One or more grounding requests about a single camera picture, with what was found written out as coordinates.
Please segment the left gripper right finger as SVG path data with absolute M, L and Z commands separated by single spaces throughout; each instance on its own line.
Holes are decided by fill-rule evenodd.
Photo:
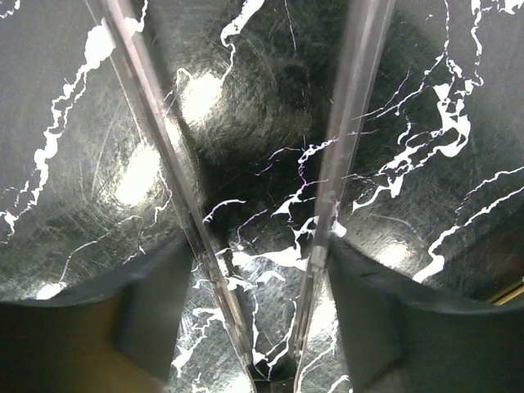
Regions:
M 292 329 L 293 359 L 296 361 L 294 391 L 300 386 L 314 302 L 327 277 L 335 205 L 341 200 L 345 176 L 354 162 L 394 6 L 393 1 L 351 1 L 348 9 L 314 209 L 318 222 L 300 284 Z

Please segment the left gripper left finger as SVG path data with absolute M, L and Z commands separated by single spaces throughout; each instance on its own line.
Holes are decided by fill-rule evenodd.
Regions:
M 144 123 L 155 139 L 156 148 L 169 176 L 169 189 L 173 191 L 181 228 L 191 245 L 195 259 L 202 265 L 213 302 L 222 312 L 229 340 L 242 367 L 242 376 L 250 381 L 251 343 L 246 333 L 241 308 L 236 297 L 228 289 L 227 281 L 220 270 L 210 235 L 202 222 L 197 195 L 192 192 L 180 163 L 183 156 L 175 149 L 174 136 L 181 141 L 186 139 L 183 128 L 169 119 L 169 110 L 164 102 L 155 62 L 151 59 L 142 33 L 131 29 L 129 20 L 133 19 L 133 7 L 129 1 L 87 1 L 86 6 L 93 19 L 101 22 L 115 44 L 115 54 L 111 56 L 111 63 L 133 118 L 136 120 L 138 112 L 141 111 Z

